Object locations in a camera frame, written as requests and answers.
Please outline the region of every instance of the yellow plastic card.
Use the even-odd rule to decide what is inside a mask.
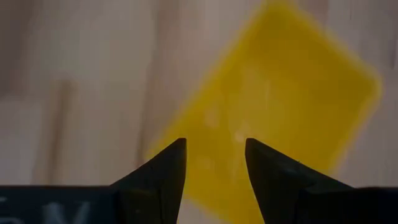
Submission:
[[[261,9],[151,155],[187,138],[185,197],[232,223],[263,223],[244,158],[256,138],[320,172],[379,98],[377,78],[284,2]]]

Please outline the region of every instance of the black metal tool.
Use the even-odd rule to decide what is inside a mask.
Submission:
[[[110,186],[2,186],[0,224],[176,223],[185,166],[178,139]]]
[[[267,224],[398,223],[397,188],[352,188],[255,139],[245,153]]]

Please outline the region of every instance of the wooden surface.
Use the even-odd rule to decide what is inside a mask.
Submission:
[[[13,66],[0,63],[5,71],[0,77],[0,170],[14,170],[0,171],[0,184],[107,184],[137,167],[143,150],[200,87],[262,2],[34,1],[25,9],[32,13],[27,28],[22,19],[9,32],[0,21],[0,32],[8,34],[0,40],[10,43],[2,47],[19,59]],[[375,67],[384,84],[379,109],[335,177],[353,186],[398,185],[398,2],[296,2],[325,32]],[[4,51],[0,54],[11,61]],[[59,95],[60,80],[70,82],[67,96]],[[63,97],[68,112],[59,115],[57,99]],[[61,137],[54,134],[57,127]],[[48,154],[52,150],[55,158]],[[194,214],[199,223],[216,220],[189,201],[183,210],[182,219]]]

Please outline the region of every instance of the blurry background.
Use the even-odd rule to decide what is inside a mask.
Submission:
[[[1,0],[0,184],[110,184],[134,170],[261,3]],[[383,79],[335,177],[398,185],[398,2],[296,3]]]

